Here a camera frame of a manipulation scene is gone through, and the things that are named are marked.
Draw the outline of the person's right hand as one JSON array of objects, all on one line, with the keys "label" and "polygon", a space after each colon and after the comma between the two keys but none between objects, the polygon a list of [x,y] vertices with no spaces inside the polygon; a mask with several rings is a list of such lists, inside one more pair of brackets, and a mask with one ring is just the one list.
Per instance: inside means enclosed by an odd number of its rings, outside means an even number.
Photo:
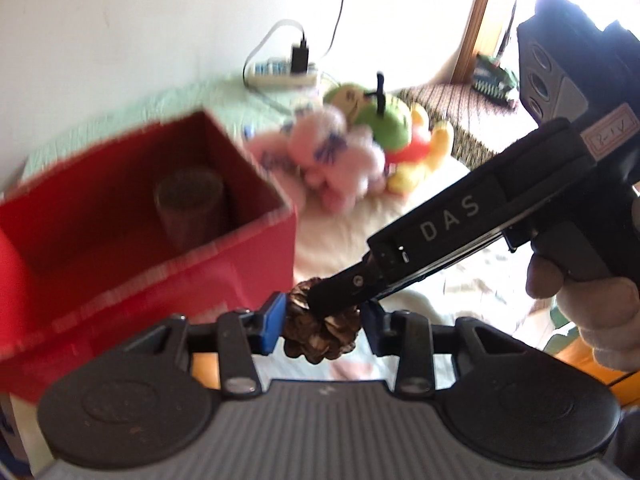
[{"label": "person's right hand", "polygon": [[550,260],[534,255],[526,292],[534,299],[554,297],[600,365],[620,372],[639,369],[639,289],[633,281],[576,282]]}]

